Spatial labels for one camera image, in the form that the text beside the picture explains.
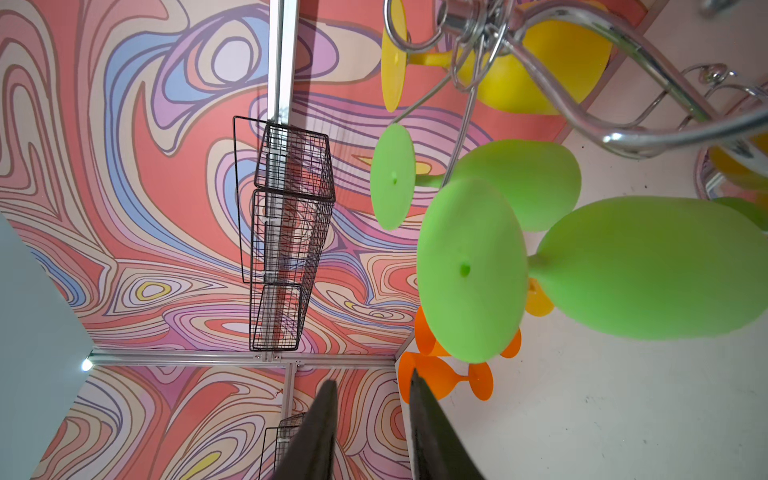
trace patterned wall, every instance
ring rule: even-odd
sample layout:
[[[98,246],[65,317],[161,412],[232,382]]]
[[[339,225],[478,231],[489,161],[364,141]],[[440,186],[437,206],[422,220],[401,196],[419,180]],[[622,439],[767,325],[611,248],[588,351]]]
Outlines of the patterned wall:
[[[606,3],[635,24],[645,13],[635,0]],[[426,37],[435,5],[406,4],[413,37]],[[252,177],[258,141],[238,145],[235,178],[231,118],[266,107],[266,3],[3,5],[0,212],[100,346],[247,349],[234,187]],[[331,137],[338,202],[300,351],[391,353],[419,304],[415,245],[432,193],[417,191],[402,228],[377,227],[369,165],[392,118],[380,94],[380,2],[301,9],[293,123]],[[442,75],[411,67],[403,104]],[[464,102],[447,88],[403,122],[420,173],[444,169]],[[562,127],[479,105],[465,150],[551,140]]]
[[[411,478],[395,373],[299,372],[294,403],[339,383],[334,478]],[[283,370],[194,367],[94,369],[34,480],[259,478],[263,432],[280,420]],[[273,471],[274,431],[262,478]]]

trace psychedelic wallpaper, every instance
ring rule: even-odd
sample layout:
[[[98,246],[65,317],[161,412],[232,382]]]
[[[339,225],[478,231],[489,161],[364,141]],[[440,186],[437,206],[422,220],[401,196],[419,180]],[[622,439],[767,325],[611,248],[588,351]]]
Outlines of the psychedelic wallpaper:
[[[638,0],[606,0],[637,24]],[[247,349],[236,184],[258,137],[231,119],[266,110],[268,4],[243,0],[3,0],[0,212],[99,346]],[[406,2],[415,40],[432,0]],[[381,230],[368,179],[382,106],[381,2],[302,0],[292,122],[328,134],[337,204],[300,351],[393,353],[419,305],[415,246],[434,194]],[[403,105],[443,76],[409,67]],[[465,95],[446,88],[403,121],[419,173],[441,173]],[[465,151],[551,140],[560,117],[475,110]]]
[[[411,478],[395,372],[299,371],[296,412],[328,378],[339,384],[334,478]],[[97,367],[32,478],[258,479],[282,388],[281,369]],[[274,448],[270,431],[261,478]]]

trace white circle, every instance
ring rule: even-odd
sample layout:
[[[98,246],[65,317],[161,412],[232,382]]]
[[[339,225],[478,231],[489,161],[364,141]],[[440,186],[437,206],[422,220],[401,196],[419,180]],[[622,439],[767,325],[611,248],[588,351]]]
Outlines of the white circle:
[[[227,41],[214,58],[214,73],[224,81],[239,81],[248,74],[252,50],[244,40]]]

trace colorful swirl pattern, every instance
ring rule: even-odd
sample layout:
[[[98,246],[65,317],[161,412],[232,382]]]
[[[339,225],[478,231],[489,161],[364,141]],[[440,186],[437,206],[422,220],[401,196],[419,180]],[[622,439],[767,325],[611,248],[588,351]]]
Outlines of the colorful swirl pattern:
[[[247,349],[235,186],[253,176],[263,116],[267,3],[19,0],[0,10],[0,212],[101,346]],[[607,0],[637,23],[635,0]],[[414,38],[433,5],[414,2]],[[419,305],[415,245],[433,190],[379,228],[369,172],[382,106],[380,4],[302,2],[292,122],[328,134],[337,186],[301,351],[392,353]],[[409,67],[404,104],[443,75]],[[465,96],[446,88],[403,124],[419,173],[445,169]],[[479,105],[469,149],[551,140],[558,117]],[[248,189],[243,189],[247,198]]]
[[[313,370],[296,379],[306,411],[318,382],[339,383],[335,477],[411,478],[395,373]],[[264,429],[280,421],[283,370],[94,369],[33,480],[258,478]],[[273,471],[274,431],[262,478]]]

